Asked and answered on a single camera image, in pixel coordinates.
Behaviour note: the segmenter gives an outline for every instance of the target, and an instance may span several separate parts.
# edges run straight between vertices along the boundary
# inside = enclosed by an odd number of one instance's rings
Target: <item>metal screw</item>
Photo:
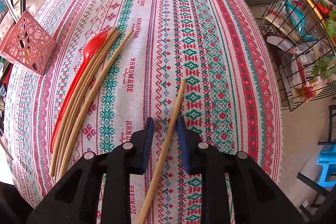
[[[93,156],[94,156],[94,154],[93,154],[92,152],[86,152],[86,153],[84,154],[84,159],[86,159],[86,160],[90,160],[90,159],[93,158]]]
[[[244,152],[244,151],[239,151],[237,155],[238,155],[239,158],[241,158],[243,160],[246,159],[247,156],[248,156],[247,153]]]
[[[133,143],[129,143],[129,142],[128,142],[128,143],[124,143],[124,144],[123,144],[123,148],[124,148],[124,149],[131,149],[132,147],[133,147]]]
[[[198,144],[198,147],[201,149],[207,149],[209,145],[206,142],[201,142]]]

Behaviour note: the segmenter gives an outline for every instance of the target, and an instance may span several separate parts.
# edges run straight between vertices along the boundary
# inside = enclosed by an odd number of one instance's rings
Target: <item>black metal wire basket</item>
[[[257,19],[276,73],[283,109],[293,111],[304,102],[336,94],[334,3],[271,0],[262,18]]]

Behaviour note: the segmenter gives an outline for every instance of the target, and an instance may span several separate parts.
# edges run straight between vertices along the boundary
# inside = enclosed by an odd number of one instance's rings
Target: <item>pink plastic basket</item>
[[[0,55],[43,76],[55,47],[55,39],[26,10],[8,30],[0,45]]]

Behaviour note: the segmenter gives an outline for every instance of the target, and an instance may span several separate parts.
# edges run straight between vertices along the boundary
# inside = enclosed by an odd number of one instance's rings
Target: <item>chopstick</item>
[[[178,90],[178,95],[177,95],[177,98],[176,98],[176,101],[175,101],[175,104],[174,104],[173,113],[171,115],[170,122],[169,122],[169,125],[168,125],[167,135],[166,135],[166,138],[163,142],[161,152],[160,152],[159,158],[158,158],[156,166],[155,166],[154,174],[153,174],[151,183],[149,185],[148,192],[147,192],[146,198],[143,202],[142,209],[140,211],[140,215],[139,215],[139,218],[138,218],[138,221],[136,222],[136,224],[144,224],[145,223],[149,208],[151,207],[153,198],[154,198],[155,193],[156,193],[156,189],[158,188],[159,179],[161,177],[161,173],[162,173],[164,164],[166,162],[166,157],[167,157],[168,149],[169,149],[170,142],[171,142],[171,139],[172,139],[172,136],[173,136],[174,126],[175,126],[175,122],[176,122],[176,119],[177,119],[177,116],[178,116],[178,113],[179,113],[184,89],[185,89],[185,79],[183,79],[181,81],[181,85],[180,85],[180,88]]]
[[[88,90],[88,87],[93,79],[93,77],[95,76],[95,74],[97,73],[98,68],[100,67],[100,64],[102,63],[103,59],[105,58],[105,56],[107,55],[107,53],[109,52],[109,50],[111,49],[112,45],[115,43],[115,41],[117,40],[118,36],[120,35],[120,32],[116,31],[112,37],[110,38],[110,40],[105,44],[105,46],[103,47],[103,50],[100,52],[99,56],[97,57],[97,59],[95,60],[93,66],[90,68],[89,74],[87,77],[83,78],[83,81],[81,82],[81,86],[78,92],[74,93],[75,96],[75,101],[73,104],[73,107],[69,113],[69,118],[67,119],[67,122],[65,124],[64,127],[64,131],[63,131],[63,138],[61,139],[61,144],[60,144],[60,149],[58,149],[58,155],[57,155],[57,161],[56,161],[56,181],[58,181],[58,174],[59,174],[59,170],[60,170],[60,164],[61,164],[61,160],[63,158],[64,155],[64,151],[66,148],[66,145],[68,143],[69,140],[69,136],[71,133],[71,129],[72,126],[76,120],[76,115],[78,113],[78,109],[80,107],[80,105],[83,102],[83,98]]]
[[[111,38],[111,36],[114,34],[114,32],[117,30],[117,28],[113,28],[111,30],[111,32],[108,34],[103,47],[106,45],[106,43],[108,42],[108,40]],[[95,60],[97,59],[97,56],[100,54],[100,52],[102,51],[103,47],[101,49],[98,49],[97,52],[95,53],[95,55],[93,56],[93,58],[90,60],[89,64],[87,65],[87,67],[85,68],[83,74],[82,74],[82,78],[84,79],[86,77],[86,75],[89,72],[89,69],[93,66]],[[68,119],[68,115],[72,109],[72,105],[75,102],[75,98],[76,96],[74,96],[74,94],[76,95],[78,93],[78,91],[81,88],[81,83],[78,82],[78,84],[75,87],[75,90],[73,91],[73,95],[70,97],[69,103],[66,107],[66,110],[63,114],[61,123],[59,125],[58,128],[58,132],[56,133],[56,140],[54,143],[54,147],[53,147],[53,152],[52,152],[52,156],[51,156],[51,163],[50,163],[50,170],[49,170],[49,174],[51,177],[53,177],[55,175],[55,167],[57,166],[57,154],[58,154],[58,150],[59,150],[59,146],[61,144],[61,140],[63,138],[63,130],[66,124],[66,121]]]
[[[72,128],[70,137],[69,137],[69,141],[67,143],[65,152],[64,152],[64,156],[62,158],[62,163],[60,166],[60,171],[58,174],[58,179],[62,178],[63,175],[65,174],[65,172],[67,171],[67,167],[68,167],[68,162],[69,162],[69,158],[70,158],[70,154],[73,150],[73,147],[75,145],[75,141],[76,138],[78,136],[78,131],[80,129],[80,127],[82,126],[82,123],[86,117],[87,111],[91,105],[91,103],[93,102],[98,89],[100,88],[100,85],[102,84],[102,82],[104,81],[107,73],[109,72],[110,68],[112,67],[113,63],[115,62],[117,56],[120,54],[122,48],[124,47],[124,45],[127,43],[128,39],[131,37],[131,35],[133,34],[134,30],[131,29],[128,34],[125,36],[125,38],[123,39],[123,41],[120,43],[120,45],[117,47],[117,49],[115,50],[115,52],[113,53],[112,57],[109,59],[109,61],[107,62],[107,64],[105,65],[104,69],[102,70],[102,72],[100,73],[100,75],[98,76],[95,84],[93,85],[88,97],[86,98],[84,105],[76,119],[75,125]]]

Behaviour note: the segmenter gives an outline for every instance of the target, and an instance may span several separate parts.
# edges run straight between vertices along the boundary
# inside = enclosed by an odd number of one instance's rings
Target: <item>patterned tablecloth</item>
[[[221,151],[245,150],[279,182],[283,126],[278,88],[263,38],[243,0],[47,0],[36,18],[58,45],[44,77],[14,67],[5,113],[6,141],[14,157],[9,165],[32,206],[55,184],[48,146],[83,48],[114,26],[135,32],[89,109],[69,166],[86,151],[113,150],[152,117],[149,168],[144,176],[131,177],[135,221],[185,78],[187,126]],[[148,223],[197,223],[200,197],[200,177],[181,167],[175,134]]]

